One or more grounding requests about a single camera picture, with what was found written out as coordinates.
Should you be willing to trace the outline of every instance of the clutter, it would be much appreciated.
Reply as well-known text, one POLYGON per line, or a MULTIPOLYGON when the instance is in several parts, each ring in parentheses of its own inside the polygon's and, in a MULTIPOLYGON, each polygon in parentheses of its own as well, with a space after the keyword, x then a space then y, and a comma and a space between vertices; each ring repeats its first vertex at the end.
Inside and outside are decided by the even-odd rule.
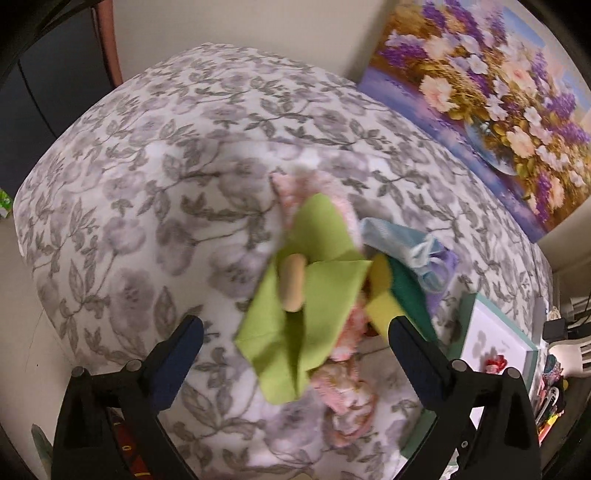
POLYGON ((369 322, 387 341, 390 321, 404 315, 426 339, 437 341, 431 317, 457 256, 429 234, 364 219, 365 243, 392 254, 364 260, 355 212, 332 176, 275 172, 271 181, 287 239, 235 343, 270 403, 296 400, 309 384, 315 388, 327 406, 326 440, 344 447, 369 431, 378 399, 359 378, 354 357, 369 322), (388 234, 373 234, 380 229, 388 234), (366 296, 362 287, 370 265, 366 296))
POLYGON ((546 363, 544 365, 544 373, 542 373, 542 380, 546 385, 555 384, 562 375, 562 366, 556 357, 549 354, 546 357, 546 363))

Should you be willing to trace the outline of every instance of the pink fabric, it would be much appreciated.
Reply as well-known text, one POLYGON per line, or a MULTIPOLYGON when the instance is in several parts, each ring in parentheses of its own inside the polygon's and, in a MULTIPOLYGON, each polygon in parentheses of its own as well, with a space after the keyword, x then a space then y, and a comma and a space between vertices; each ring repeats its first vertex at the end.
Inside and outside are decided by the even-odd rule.
POLYGON ((279 195, 287 230, 291 228, 296 212, 306 199, 316 193, 323 193, 330 198, 343 217, 347 225, 347 232, 357 249, 361 249, 363 241, 355 210, 347 199, 346 191, 332 175, 320 170, 303 172, 298 175, 272 173, 271 182, 279 195))
POLYGON ((371 428, 377 395, 369 384, 359 379, 353 358, 346 362, 327 362, 310 379, 324 403, 324 433, 335 447, 350 445, 371 428))
POLYGON ((365 304, 366 298, 361 292, 349 313, 349 318, 336 342, 335 348, 330 354, 331 360, 344 362, 357 351, 357 345, 368 329, 369 317, 365 313, 365 304))

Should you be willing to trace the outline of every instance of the green cloth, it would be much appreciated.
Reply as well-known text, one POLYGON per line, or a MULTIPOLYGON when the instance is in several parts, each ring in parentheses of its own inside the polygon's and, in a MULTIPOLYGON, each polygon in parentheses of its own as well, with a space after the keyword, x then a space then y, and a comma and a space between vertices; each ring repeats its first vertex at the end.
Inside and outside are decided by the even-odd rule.
POLYGON ((388 257, 388 263, 392 270, 392 295, 398 300, 401 307, 408 312, 413 319, 413 325, 429 342, 437 342, 437 333, 433 329, 431 317, 427 311, 425 292, 418 284, 416 275, 403 263, 395 258, 388 257))
POLYGON ((330 199, 319 193, 306 200, 234 340, 269 403, 287 403, 304 393, 308 372, 322 365, 334 348, 370 264, 355 248, 330 199), (304 307, 289 313, 281 307, 278 267, 294 253, 306 256, 309 264, 304 307))

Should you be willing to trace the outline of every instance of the flower painting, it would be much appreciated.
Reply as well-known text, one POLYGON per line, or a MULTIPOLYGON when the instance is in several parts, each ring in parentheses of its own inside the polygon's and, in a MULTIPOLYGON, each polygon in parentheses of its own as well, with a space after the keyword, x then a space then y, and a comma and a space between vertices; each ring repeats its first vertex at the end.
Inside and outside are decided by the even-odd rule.
POLYGON ((359 89, 464 161, 534 242, 591 193, 591 92, 513 0, 402 1, 359 89))

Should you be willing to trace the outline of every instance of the floral bedsheet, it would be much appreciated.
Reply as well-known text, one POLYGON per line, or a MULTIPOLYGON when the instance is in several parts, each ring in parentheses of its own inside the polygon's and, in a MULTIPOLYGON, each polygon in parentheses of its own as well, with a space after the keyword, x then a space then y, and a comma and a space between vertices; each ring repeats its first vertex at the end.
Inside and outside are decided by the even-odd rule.
POLYGON ((362 376, 380 395, 353 445, 322 438, 308 392, 267 404, 232 338, 282 220, 268 175, 319 168, 359 217, 432 231, 460 266, 434 324, 447 341, 479 290, 521 329, 551 298, 547 261, 461 161, 412 123, 324 70, 204 44, 129 80, 50 148, 15 200, 23 257, 59 337, 92 372, 144 357, 185 312, 206 343, 161 421, 200 478, 392 478, 420 405, 381 338, 362 376))

